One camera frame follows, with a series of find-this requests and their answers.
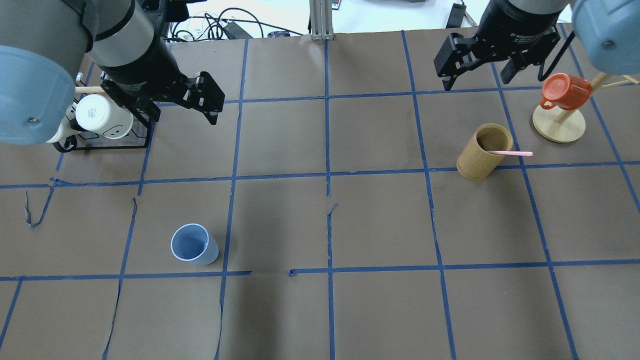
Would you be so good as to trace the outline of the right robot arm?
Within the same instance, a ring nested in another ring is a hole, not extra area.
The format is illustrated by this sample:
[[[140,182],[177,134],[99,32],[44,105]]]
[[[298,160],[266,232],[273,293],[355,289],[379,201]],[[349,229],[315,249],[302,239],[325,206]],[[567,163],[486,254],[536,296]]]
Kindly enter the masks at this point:
[[[640,3],[637,0],[491,0],[475,34],[453,32],[434,58],[443,88],[450,91],[468,71],[504,61],[503,84],[528,66],[537,66],[538,80],[546,80],[558,63],[544,69],[560,34],[557,22],[570,7],[573,32],[564,44],[580,39],[595,69],[611,75],[637,75],[640,68]]]

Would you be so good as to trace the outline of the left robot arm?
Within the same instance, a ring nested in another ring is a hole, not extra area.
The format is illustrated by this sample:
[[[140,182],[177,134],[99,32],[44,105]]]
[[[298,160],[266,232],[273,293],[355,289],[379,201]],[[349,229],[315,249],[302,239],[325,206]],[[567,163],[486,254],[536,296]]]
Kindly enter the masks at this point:
[[[166,46],[185,0],[3,0],[1,141],[121,139],[156,122],[158,101],[201,112],[211,125],[225,94],[212,76],[184,75]]]

